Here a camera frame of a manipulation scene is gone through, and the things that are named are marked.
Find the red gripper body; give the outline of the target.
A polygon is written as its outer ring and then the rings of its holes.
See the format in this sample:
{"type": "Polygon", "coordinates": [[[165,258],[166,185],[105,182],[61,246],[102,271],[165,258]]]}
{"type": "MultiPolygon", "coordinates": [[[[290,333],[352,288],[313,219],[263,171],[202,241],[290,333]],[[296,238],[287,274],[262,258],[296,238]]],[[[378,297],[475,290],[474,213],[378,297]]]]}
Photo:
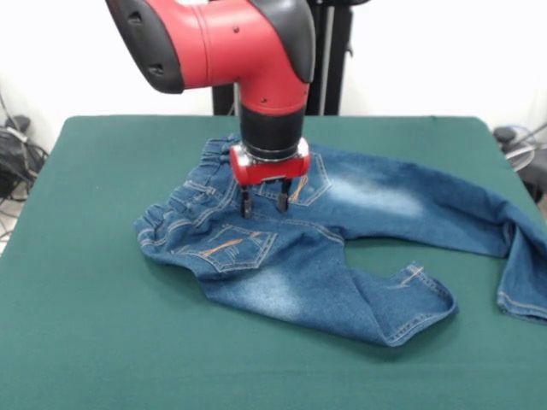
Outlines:
{"type": "Polygon", "coordinates": [[[305,138],[299,140],[296,154],[282,161],[257,160],[244,150],[242,143],[234,144],[229,154],[232,174],[240,186],[296,179],[307,173],[310,164],[309,144],[305,138]]]}

